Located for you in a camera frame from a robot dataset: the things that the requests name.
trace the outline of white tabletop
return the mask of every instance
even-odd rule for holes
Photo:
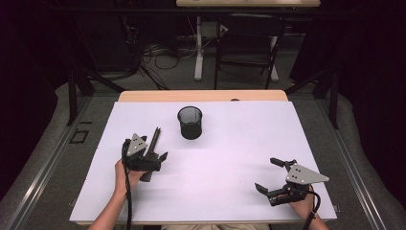
[[[184,139],[176,118],[186,105],[203,112],[202,135]],[[161,171],[133,192],[134,224],[290,222],[299,219],[285,205],[272,207],[255,183],[281,189],[286,169],[270,157],[296,159],[318,171],[291,102],[115,103],[70,217],[89,224],[101,212],[114,188],[114,164],[124,140],[134,132],[150,141],[161,128],[155,151],[169,152]],[[319,214],[336,219],[323,183]],[[125,205],[119,222],[126,221]]]
[[[320,0],[176,0],[178,7],[319,7]]]

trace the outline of black cord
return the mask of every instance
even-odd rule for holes
[[[122,161],[124,161],[124,156],[126,153],[126,150],[128,149],[129,146],[129,140],[125,140],[123,143],[123,148],[122,148]],[[129,183],[129,170],[125,165],[125,162],[123,162],[123,168],[124,168],[124,174],[125,174],[125,187],[126,187],[126,199],[128,203],[128,212],[127,212],[127,225],[126,225],[126,230],[131,229],[131,220],[132,220],[132,199],[131,199],[131,184]]]
[[[315,192],[313,192],[313,191],[304,191],[304,192],[307,193],[307,194],[315,195],[317,197],[317,204],[316,204],[316,206],[314,206],[314,202],[313,202],[313,210],[308,215],[307,220],[306,220],[306,222],[304,224],[303,230],[307,230],[308,227],[310,226],[310,223],[313,221],[314,217],[316,217],[317,210],[319,210],[320,203],[322,202],[322,200],[320,199],[320,196],[318,194],[316,194]]]

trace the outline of table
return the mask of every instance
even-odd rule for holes
[[[177,111],[186,105],[202,109],[203,133],[193,141],[181,137]],[[288,205],[271,207],[255,188],[285,184],[285,169],[270,157],[295,158],[318,171],[299,118],[281,90],[125,91],[115,103],[89,173],[70,217],[91,224],[111,196],[114,163],[133,132],[152,137],[162,132],[155,151],[169,152],[151,182],[133,192],[133,224],[294,222]],[[319,214],[336,219],[326,187]],[[118,223],[125,224],[126,208]]]
[[[189,8],[207,8],[207,7],[220,7],[220,8],[312,8],[319,7],[320,0],[176,0],[178,7]],[[197,16],[196,22],[196,36],[197,36],[197,58],[194,70],[194,80],[202,80],[203,69],[203,54],[202,40],[201,40],[201,17]],[[274,66],[271,73],[271,80],[277,81],[278,73]]]

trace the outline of human arm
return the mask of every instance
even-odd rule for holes
[[[314,202],[314,195],[307,194],[304,200],[290,202],[289,205],[292,207],[293,211],[295,211],[296,215],[299,218],[307,220],[310,213],[313,211],[313,202]],[[308,227],[309,230],[328,230],[326,224],[322,221],[319,215],[316,215],[315,218],[310,222]]]
[[[99,216],[89,227],[89,230],[93,229],[111,230],[116,225],[117,218],[119,217],[119,214],[123,209],[126,199],[125,172],[121,159],[116,163],[115,171],[116,171],[116,182],[113,195],[110,197],[110,200],[108,201],[104,209],[101,211]],[[138,181],[140,180],[140,177],[144,173],[145,172],[129,171],[128,179],[131,190],[133,190],[136,187]]]

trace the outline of chair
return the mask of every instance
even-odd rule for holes
[[[214,89],[218,81],[224,81],[218,78],[220,65],[259,67],[262,68],[260,75],[266,68],[266,83],[261,84],[267,89],[283,33],[283,21],[272,15],[232,13],[219,18]]]

